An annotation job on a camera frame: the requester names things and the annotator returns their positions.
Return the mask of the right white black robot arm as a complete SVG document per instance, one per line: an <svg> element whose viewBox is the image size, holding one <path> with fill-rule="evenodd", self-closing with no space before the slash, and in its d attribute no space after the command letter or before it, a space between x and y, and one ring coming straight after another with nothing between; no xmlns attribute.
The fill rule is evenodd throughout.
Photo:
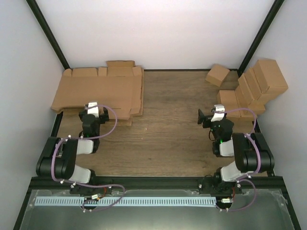
<svg viewBox="0 0 307 230"><path fill-rule="evenodd" d="M234 122L227 119L223 105L215 105L211 115L198 110L198 124L209 129L213 135L212 150L217 157L234 161L217 169L211 182L216 192L224 193L231 185L252 175L272 171L275 166L273 154L261 133L235 133Z"/></svg>

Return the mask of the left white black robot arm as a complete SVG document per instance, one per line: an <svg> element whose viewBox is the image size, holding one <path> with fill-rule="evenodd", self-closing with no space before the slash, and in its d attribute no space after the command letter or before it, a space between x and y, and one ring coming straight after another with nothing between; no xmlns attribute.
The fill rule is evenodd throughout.
<svg viewBox="0 0 307 230"><path fill-rule="evenodd" d="M100 126L109 121L107 108L88 105L89 109L79 112L82 131L78 138L61 139L49 137L36 164L36 174L81 183L86 193L94 193L98 181L94 172L76 164L77 155L95 153L100 145Z"/></svg>

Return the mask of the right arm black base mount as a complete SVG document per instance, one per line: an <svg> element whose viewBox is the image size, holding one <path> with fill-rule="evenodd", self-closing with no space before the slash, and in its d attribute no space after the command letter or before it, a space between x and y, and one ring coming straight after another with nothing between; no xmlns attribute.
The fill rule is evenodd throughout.
<svg viewBox="0 0 307 230"><path fill-rule="evenodd" d="M206 194L232 194L237 191L236 184L234 182L223 181L220 172L203 176L198 181L198 188Z"/></svg>

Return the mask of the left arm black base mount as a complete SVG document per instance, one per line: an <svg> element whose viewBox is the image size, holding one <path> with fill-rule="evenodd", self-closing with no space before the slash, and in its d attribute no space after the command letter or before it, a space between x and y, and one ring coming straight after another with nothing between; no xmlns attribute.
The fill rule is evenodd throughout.
<svg viewBox="0 0 307 230"><path fill-rule="evenodd" d="M107 185L112 184L113 180L109 177L97 176L94 179L91 178L89 185ZM111 188L91 188L76 185L74 188L70 189L71 195L81 195L81 196L91 196L95 194L110 194L112 191Z"/></svg>

